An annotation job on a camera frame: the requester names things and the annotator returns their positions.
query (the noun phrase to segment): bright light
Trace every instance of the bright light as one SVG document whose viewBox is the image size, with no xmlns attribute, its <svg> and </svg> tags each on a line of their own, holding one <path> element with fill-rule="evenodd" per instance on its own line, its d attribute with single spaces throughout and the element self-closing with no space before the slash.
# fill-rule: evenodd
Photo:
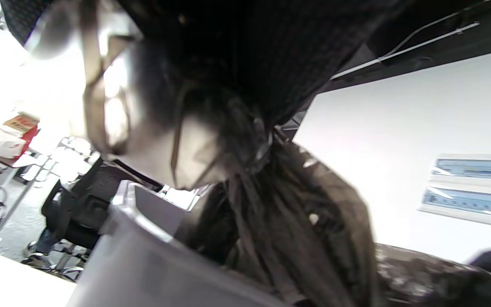
<svg viewBox="0 0 491 307">
<path fill-rule="evenodd" d="M 445 171 L 442 168 L 438 168 L 438 167 L 434 166 L 433 170 L 436 171 L 437 173 L 441 173 L 442 175 L 445 175 L 445 176 L 454 176 L 454 174 L 448 173 L 448 171 Z"/>
<path fill-rule="evenodd" d="M 446 194 L 445 192 L 442 192 L 441 190 L 439 190 L 438 188 L 434 188 L 434 187 L 427 187 L 427 190 L 437 194 L 437 195 L 440 195 L 442 197 L 445 197 L 445 198 L 450 198 L 451 200 L 454 199 L 454 197 Z"/>
</svg>

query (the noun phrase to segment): cable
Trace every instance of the cable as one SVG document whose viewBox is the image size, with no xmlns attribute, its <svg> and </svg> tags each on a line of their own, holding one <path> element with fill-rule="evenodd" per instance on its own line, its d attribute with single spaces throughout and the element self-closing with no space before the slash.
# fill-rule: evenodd
<svg viewBox="0 0 491 307">
<path fill-rule="evenodd" d="M 427 25 L 425 26 L 421 26 L 419 27 L 418 29 L 416 29 L 413 33 L 410 33 L 407 38 L 405 38 L 403 41 L 401 41 L 401 43 L 399 43 L 399 45 L 397 45 L 396 47 L 394 47 L 390 52 L 388 52 L 387 54 L 384 54 L 383 56 L 381 56 L 380 58 L 385 58 L 387 56 L 390 56 L 392 55 L 395 51 L 399 50 L 399 48 L 401 48 L 405 43 L 407 43 L 407 41 L 409 41 L 414 35 L 416 35 L 417 33 L 419 33 L 420 31 L 432 26 L 432 25 L 436 25 L 437 23 L 440 23 L 442 21 L 445 21 L 447 19 L 450 19 L 454 16 L 458 16 L 459 14 L 461 14 L 462 12 L 465 12 L 467 10 L 470 10 L 472 8 L 475 8 L 476 6 L 479 6 L 480 4 L 484 3 L 484 2 L 490 2 L 491 0 L 483 0 L 482 2 L 477 2 L 476 4 L 473 4 L 472 6 L 468 6 L 458 12 L 454 12 L 448 16 L 445 16 L 441 19 L 437 19 L 435 21 L 432 21 L 431 23 L 428 23 Z"/>
</svg>

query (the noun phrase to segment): floor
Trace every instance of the floor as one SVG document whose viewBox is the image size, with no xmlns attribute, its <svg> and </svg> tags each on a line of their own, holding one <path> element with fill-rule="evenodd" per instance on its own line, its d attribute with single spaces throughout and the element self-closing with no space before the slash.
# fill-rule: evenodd
<svg viewBox="0 0 491 307">
<path fill-rule="evenodd" d="M 51 174 L 47 181 L 42 184 L 36 183 L 29 190 L 0 232 L 0 255 L 15 261 L 22 260 L 22 251 L 27 243 L 37 240 L 45 228 L 41 206 L 57 180 L 58 177 Z M 25 185 L 14 180 L 7 186 L 9 204 L 16 200 L 24 187 Z"/>
</svg>

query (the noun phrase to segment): tissue box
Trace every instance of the tissue box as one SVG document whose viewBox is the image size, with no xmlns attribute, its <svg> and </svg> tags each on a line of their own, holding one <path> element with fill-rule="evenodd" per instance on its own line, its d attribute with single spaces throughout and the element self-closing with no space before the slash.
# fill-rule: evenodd
<svg viewBox="0 0 491 307">
<path fill-rule="evenodd" d="M 39 132 L 39 119 L 27 113 L 19 113 L 0 127 L 0 157 L 14 159 L 28 149 Z"/>
</svg>

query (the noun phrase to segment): chair wheel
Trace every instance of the chair wheel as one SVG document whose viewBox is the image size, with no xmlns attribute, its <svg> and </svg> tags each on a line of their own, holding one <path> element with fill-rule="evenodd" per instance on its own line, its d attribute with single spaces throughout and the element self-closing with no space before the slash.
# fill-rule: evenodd
<svg viewBox="0 0 491 307">
<path fill-rule="evenodd" d="M 50 260 L 47 259 L 42 253 L 34 253 L 29 257 L 24 258 L 22 261 L 20 261 L 20 263 L 39 270 L 50 270 L 52 267 Z"/>
</svg>

